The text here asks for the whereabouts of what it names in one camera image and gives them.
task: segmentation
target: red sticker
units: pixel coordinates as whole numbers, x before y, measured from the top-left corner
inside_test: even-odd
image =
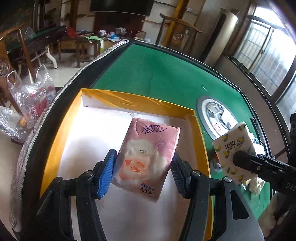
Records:
[[[220,131],[220,127],[218,126],[218,124],[215,124],[214,127],[216,128],[217,131]]]

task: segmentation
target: plastic bag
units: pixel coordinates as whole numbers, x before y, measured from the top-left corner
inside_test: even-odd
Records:
[[[27,41],[35,36],[35,32],[31,27],[26,27],[26,30],[23,36],[24,36],[24,40]]]
[[[22,115],[0,106],[0,131],[11,139],[24,143],[31,130],[26,127],[26,119]]]
[[[10,75],[14,76],[14,85],[9,81]],[[27,119],[27,127],[32,128],[56,95],[54,83],[46,67],[44,65],[39,67],[36,73],[36,81],[31,85],[23,85],[16,71],[8,74],[7,83],[13,98]]]

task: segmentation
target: television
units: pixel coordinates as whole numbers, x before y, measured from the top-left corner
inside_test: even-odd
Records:
[[[91,12],[125,12],[149,16],[154,0],[91,0]]]

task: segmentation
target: green cloth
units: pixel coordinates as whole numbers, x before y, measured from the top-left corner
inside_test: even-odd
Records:
[[[202,68],[151,48],[131,45],[97,81],[94,89],[152,97],[194,109],[196,114],[197,99],[203,95],[211,96],[226,105],[237,121],[244,121],[250,132],[256,135],[250,120],[253,115],[238,91]],[[201,122],[200,125],[210,161],[215,153],[212,139]],[[211,175],[217,179],[224,176]],[[258,218],[270,201],[270,185],[266,183],[256,198],[249,191],[243,195]]]
[[[100,41],[102,41],[101,38],[99,38],[98,36],[94,36],[94,35],[89,36],[89,37],[86,37],[86,39],[88,39],[88,40],[100,40]]]

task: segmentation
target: pink tissue pack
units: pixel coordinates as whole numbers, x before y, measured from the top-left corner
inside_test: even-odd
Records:
[[[115,162],[112,183],[156,202],[179,134],[179,127],[133,118]]]

